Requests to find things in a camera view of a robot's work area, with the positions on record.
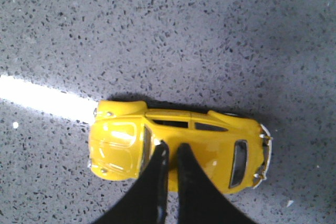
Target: terrazzo floor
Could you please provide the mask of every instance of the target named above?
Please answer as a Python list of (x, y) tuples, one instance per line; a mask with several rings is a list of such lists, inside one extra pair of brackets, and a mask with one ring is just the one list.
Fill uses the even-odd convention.
[[(260, 224), (335, 222), (335, 0), (0, 3), (1, 75), (253, 116), (275, 139), (268, 180), (226, 197)], [(86, 168), (88, 124), (0, 99), (0, 223), (91, 223), (134, 182)]]

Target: rear window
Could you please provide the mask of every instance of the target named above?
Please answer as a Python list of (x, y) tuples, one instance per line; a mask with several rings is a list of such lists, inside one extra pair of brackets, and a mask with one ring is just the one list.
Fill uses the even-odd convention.
[(180, 128), (188, 128), (187, 122), (180, 121), (167, 121), (167, 120), (153, 120), (154, 123), (166, 126), (180, 127)]
[(202, 131), (227, 131), (226, 128), (205, 123), (195, 123), (195, 128)]
[(230, 187), (236, 187), (244, 179), (247, 162), (247, 143), (245, 140), (238, 140), (235, 143), (235, 156), (231, 174)]
[(143, 151), (142, 151), (142, 161), (140, 167), (140, 174), (145, 170), (147, 164), (150, 160), (151, 154), (151, 131), (145, 126), (143, 132)]

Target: car fender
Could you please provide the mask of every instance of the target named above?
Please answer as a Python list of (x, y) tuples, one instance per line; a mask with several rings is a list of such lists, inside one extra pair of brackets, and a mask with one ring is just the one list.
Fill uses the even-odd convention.
[(122, 115), (143, 114), (146, 110), (147, 104), (144, 101), (117, 102), (103, 100), (98, 104), (96, 121)]
[(248, 129), (251, 127), (255, 127), (256, 124), (258, 124), (254, 119), (250, 118), (239, 118), (236, 116), (232, 115), (225, 115), (225, 114), (220, 114), (218, 112), (215, 112), (213, 110), (208, 111), (208, 115), (213, 116), (224, 123), (227, 123), (229, 125), (232, 125), (238, 129)]

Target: car bumper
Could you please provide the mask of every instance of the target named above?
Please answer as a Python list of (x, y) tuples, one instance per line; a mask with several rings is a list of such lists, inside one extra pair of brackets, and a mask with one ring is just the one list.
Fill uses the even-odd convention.
[(254, 174), (255, 180), (253, 183), (253, 189), (257, 188), (262, 181), (267, 179), (266, 174), (271, 162), (272, 155), (273, 138), (271, 137), (270, 132), (264, 125), (261, 124), (261, 128), (263, 129), (264, 134), (261, 134), (260, 137), (263, 140), (264, 155), (266, 155), (266, 157), (263, 165), (259, 168), (258, 172)]

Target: toy car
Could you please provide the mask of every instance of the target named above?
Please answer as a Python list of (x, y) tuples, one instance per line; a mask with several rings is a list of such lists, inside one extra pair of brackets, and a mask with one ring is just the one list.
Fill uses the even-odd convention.
[(160, 141), (170, 149), (170, 191), (177, 191), (176, 150), (189, 143), (200, 166), (222, 193), (257, 187), (271, 158), (269, 131), (235, 114), (149, 109), (144, 101), (100, 101), (89, 134), (88, 167), (108, 180), (138, 178)]

